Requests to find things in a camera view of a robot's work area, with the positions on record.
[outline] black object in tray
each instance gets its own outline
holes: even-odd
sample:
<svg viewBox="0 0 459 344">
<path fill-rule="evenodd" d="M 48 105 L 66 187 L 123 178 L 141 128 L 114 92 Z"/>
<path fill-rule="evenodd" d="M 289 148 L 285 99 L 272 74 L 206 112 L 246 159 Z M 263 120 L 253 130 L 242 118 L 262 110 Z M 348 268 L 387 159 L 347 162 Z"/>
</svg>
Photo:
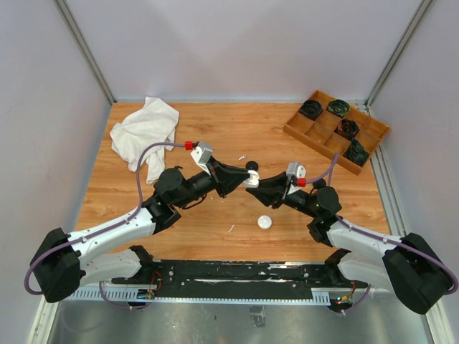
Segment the black object in tray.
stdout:
<svg viewBox="0 0 459 344">
<path fill-rule="evenodd" d="M 336 127 L 335 133 L 347 140 L 352 140 L 359 133 L 359 126 L 353 120 L 342 120 Z"/>
<path fill-rule="evenodd" d="M 327 107 L 327 111 L 337 115 L 340 118 L 344 118 L 344 116 L 350 111 L 351 106 L 341 99 L 335 99 L 330 101 Z"/>
<path fill-rule="evenodd" d="M 322 113 L 322 105 L 317 100 L 306 100 L 301 105 L 299 113 L 305 115 L 310 120 L 316 120 Z"/>
<path fill-rule="evenodd" d="M 349 148 L 347 148 L 344 158 L 349 159 L 353 163 L 356 163 L 359 166 L 363 166 L 365 161 L 368 159 L 370 156 L 370 153 L 368 153 L 365 150 L 365 147 L 361 145 L 361 143 L 353 138 L 351 140 L 351 145 Z"/>
</svg>

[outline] white ball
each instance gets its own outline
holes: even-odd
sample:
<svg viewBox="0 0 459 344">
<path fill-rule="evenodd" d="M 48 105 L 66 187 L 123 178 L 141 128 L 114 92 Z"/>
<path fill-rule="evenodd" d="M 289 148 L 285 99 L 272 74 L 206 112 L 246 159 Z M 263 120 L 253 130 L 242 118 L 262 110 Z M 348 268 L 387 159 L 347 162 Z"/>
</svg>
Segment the white ball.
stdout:
<svg viewBox="0 0 459 344">
<path fill-rule="evenodd" d="M 273 224 L 273 220 L 268 215 L 262 215 L 258 218 L 258 226 L 261 229 L 269 229 Z"/>
</svg>

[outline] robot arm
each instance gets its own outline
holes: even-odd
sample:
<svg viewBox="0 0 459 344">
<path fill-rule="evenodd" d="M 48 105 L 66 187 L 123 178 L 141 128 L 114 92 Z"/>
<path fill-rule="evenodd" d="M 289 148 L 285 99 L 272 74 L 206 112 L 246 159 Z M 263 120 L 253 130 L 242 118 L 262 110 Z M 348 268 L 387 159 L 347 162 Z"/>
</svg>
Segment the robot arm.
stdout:
<svg viewBox="0 0 459 344">
<path fill-rule="evenodd" d="M 308 225 L 311 236 L 339 248 L 326 260 L 328 276 L 335 285 L 359 280 L 394 291 L 404 305 L 419 314 L 451 292 L 454 284 L 449 275 L 432 260 L 444 265 L 421 236 L 380 234 L 342 219 L 336 215 L 341 205 L 335 189 L 322 179 L 307 193 L 301 190 L 306 185 L 305 175 L 304 167 L 290 163 L 286 172 L 260 180 L 257 188 L 247 192 L 265 206 L 276 209 L 285 204 L 313 217 Z"/>
<path fill-rule="evenodd" d="M 155 182 L 153 195 L 137 209 L 83 231 L 65 234 L 58 228 L 48 233 L 31 261 L 32 265 L 43 254 L 55 250 L 33 270 L 48 302 L 60 301 L 87 283 L 137 274 L 143 264 L 151 261 L 145 250 L 104 253 L 169 228 L 181 217 L 177 208 L 188 209 L 201 203 L 212 190 L 224 198 L 240 184 L 248 188 L 258 185 L 257 172 L 220 163 L 206 143 L 195 144 L 191 156 L 203 170 L 201 173 L 185 179 L 180 167 L 166 169 Z"/>
</svg>

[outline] gray wall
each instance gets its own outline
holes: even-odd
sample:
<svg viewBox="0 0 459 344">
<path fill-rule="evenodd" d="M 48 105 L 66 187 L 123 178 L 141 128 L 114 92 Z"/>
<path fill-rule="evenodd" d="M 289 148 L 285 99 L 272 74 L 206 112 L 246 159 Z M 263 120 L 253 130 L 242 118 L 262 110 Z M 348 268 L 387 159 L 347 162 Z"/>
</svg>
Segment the gray wall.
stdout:
<svg viewBox="0 0 459 344">
<path fill-rule="evenodd" d="M 373 106 L 410 230 L 459 275 L 459 1 L 437 1 Z M 443 298 L 459 340 L 459 294 Z"/>
<path fill-rule="evenodd" d="M 420 0 L 68 0 L 119 100 L 364 99 Z"/>
<path fill-rule="evenodd" d="M 39 302 L 29 261 L 72 229 L 109 105 L 52 1 L 2 1 L 0 47 L 0 341 L 16 344 Z"/>
</svg>

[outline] black robot arm segment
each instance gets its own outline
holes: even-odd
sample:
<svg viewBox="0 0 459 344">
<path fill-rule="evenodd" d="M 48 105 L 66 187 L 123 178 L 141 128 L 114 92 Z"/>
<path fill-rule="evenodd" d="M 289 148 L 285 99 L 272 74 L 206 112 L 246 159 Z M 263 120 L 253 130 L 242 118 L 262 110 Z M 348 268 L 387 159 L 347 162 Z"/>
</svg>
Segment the black robot arm segment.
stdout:
<svg viewBox="0 0 459 344">
<path fill-rule="evenodd" d="M 216 190 L 220 197 L 226 197 L 251 176 L 245 168 L 225 165 L 211 156 L 206 167 L 209 173 L 202 171 L 189 179 L 185 179 L 178 166 L 167 168 L 159 176 L 153 185 L 153 196 L 142 204 L 153 216 L 155 233 L 169 228 L 180 219 L 175 207 L 187 209 L 191 203 L 204 200 L 212 190 Z"/>
<path fill-rule="evenodd" d="M 307 193 L 298 188 L 298 178 L 282 172 L 260 180 L 257 188 L 247 188 L 246 191 L 265 206 L 276 209 L 285 204 L 320 222 L 334 219 L 335 214 L 341 210 L 335 189 L 322 181 L 314 183 L 313 190 Z"/>
</svg>

